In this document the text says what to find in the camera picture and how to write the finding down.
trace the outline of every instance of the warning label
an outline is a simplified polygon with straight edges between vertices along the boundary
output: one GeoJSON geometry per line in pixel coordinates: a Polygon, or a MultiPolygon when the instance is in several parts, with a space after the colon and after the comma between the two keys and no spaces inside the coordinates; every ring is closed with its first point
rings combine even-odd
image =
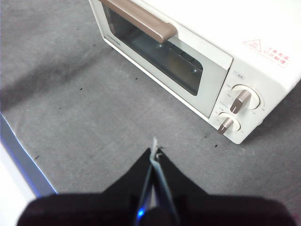
{"type": "Polygon", "coordinates": [[[254,48],[255,50],[258,50],[259,52],[261,52],[261,44],[260,44],[260,40],[259,39],[245,41],[244,43],[246,45],[254,48]]]}
{"type": "Polygon", "coordinates": [[[278,49],[263,47],[260,39],[244,41],[243,44],[283,68],[286,67],[290,61],[290,57],[278,49]]]}

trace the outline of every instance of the timer knob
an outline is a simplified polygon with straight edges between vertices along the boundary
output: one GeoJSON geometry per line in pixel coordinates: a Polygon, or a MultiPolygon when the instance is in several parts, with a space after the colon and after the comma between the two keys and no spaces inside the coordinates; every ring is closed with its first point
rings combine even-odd
{"type": "Polygon", "coordinates": [[[239,93],[230,108],[231,112],[234,114],[237,114],[245,105],[248,109],[255,109],[260,104],[259,96],[250,87],[236,85],[233,87],[232,92],[239,93]]]}
{"type": "Polygon", "coordinates": [[[224,134],[227,129],[230,129],[232,131],[238,131],[240,129],[240,123],[234,116],[222,112],[219,114],[218,118],[218,120],[222,122],[221,126],[218,129],[218,132],[220,134],[224,134]]]}

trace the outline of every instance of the gray carpet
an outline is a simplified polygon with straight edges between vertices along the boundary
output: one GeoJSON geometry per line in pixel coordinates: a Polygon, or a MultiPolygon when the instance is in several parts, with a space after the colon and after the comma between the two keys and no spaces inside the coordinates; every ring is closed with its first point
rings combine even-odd
{"type": "Polygon", "coordinates": [[[301,84],[241,144],[102,40],[86,0],[3,0],[1,111],[55,189],[100,192],[151,145],[211,194],[260,195],[301,217],[301,84]]]}

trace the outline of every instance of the white plastic casing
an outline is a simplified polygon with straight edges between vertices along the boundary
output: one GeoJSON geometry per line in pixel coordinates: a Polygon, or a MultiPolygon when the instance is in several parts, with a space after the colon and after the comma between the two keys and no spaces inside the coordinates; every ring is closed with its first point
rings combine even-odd
{"type": "Polygon", "coordinates": [[[220,113],[233,115],[240,129],[229,129],[224,135],[236,144],[260,125],[301,79],[301,1],[132,0],[173,24],[180,41],[221,67],[228,67],[229,60],[225,59],[233,59],[209,117],[145,70],[133,56],[110,43],[102,32],[104,18],[98,13],[102,5],[98,0],[89,1],[104,40],[183,104],[215,129],[221,124],[220,113]],[[255,109],[250,107],[256,101],[253,98],[237,114],[230,111],[238,94],[237,85],[247,86],[258,95],[259,105],[255,109]]]}

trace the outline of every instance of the glass oven window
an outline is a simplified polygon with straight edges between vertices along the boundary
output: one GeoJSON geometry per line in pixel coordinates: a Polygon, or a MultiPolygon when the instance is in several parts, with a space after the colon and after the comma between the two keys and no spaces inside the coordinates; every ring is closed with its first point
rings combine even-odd
{"type": "Polygon", "coordinates": [[[103,5],[110,31],[192,95],[198,94],[203,66],[169,41],[159,43],[103,5]]]}

